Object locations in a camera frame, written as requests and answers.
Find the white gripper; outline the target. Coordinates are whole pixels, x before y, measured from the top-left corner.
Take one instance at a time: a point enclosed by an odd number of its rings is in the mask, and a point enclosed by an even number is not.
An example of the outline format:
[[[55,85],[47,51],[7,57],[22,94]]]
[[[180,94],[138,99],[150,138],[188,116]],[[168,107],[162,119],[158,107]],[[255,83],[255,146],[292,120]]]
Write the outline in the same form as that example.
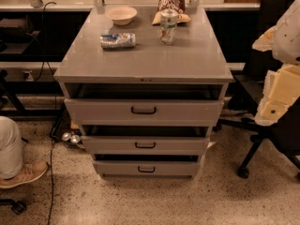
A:
[[[267,72],[262,99],[255,115],[255,123],[271,126],[300,97],[300,67],[284,64],[278,71]]]

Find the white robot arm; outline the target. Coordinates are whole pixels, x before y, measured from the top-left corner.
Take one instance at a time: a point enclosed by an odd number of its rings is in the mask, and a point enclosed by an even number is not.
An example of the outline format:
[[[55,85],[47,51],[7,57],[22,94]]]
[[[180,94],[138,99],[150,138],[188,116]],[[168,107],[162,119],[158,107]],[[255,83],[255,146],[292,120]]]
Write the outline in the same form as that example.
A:
[[[294,0],[277,24],[252,45],[256,51],[271,51],[282,62],[277,71],[268,70],[255,123],[271,126],[300,98],[300,0]]]

